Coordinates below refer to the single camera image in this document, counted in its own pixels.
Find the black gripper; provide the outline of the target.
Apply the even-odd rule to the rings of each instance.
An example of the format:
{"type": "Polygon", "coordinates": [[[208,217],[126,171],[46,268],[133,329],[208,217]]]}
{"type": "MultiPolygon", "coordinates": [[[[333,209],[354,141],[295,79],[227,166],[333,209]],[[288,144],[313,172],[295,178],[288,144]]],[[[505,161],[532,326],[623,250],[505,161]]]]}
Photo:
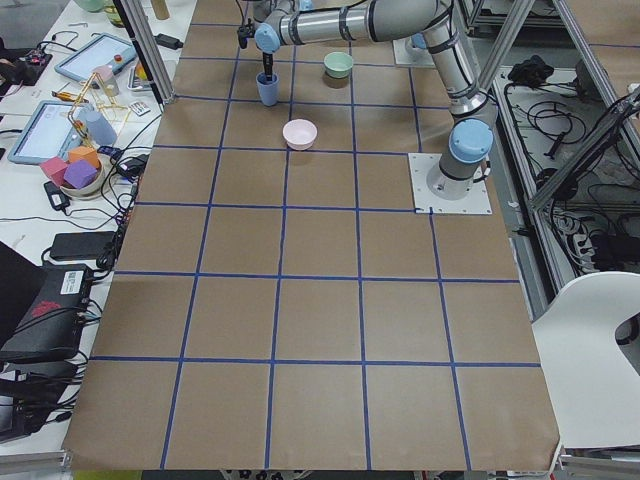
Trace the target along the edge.
{"type": "Polygon", "coordinates": [[[273,54],[276,52],[276,31],[269,24],[256,27],[252,20],[248,19],[237,29],[239,48],[246,49],[249,39],[253,39],[257,48],[262,52],[264,75],[267,81],[272,81],[274,77],[273,54]]]}

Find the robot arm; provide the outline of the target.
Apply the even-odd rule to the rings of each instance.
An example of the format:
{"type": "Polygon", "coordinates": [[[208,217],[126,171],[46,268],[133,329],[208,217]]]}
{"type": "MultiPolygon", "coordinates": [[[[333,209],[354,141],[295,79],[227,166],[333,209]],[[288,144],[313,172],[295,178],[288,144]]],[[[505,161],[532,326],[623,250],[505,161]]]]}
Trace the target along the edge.
{"type": "Polygon", "coordinates": [[[454,126],[426,183],[437,197],[460,200],[482,180],[476,173],[494,143],[497,108],[472,69],[453,14],[451,1],[356,1],[322,8],[310,1],[256,1],[252,17],[242,18],[237,38],[241,48],[255,41],[267,75],[280,47],[337,40],[390,42],[398,64],[433,64],[454,126]]]}

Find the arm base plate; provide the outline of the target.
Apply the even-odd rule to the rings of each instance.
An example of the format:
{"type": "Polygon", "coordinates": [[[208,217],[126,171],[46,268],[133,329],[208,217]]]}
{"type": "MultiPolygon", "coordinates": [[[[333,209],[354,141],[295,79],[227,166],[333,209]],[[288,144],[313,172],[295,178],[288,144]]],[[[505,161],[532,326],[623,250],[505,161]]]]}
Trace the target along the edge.
{"type": "Polygon", "coordinates": [[[440,154],[409,153],[414,211],[436,215],[491,215],[492,207],[481,168],[467,180],[452,180],[440,169],[440,154]]]}

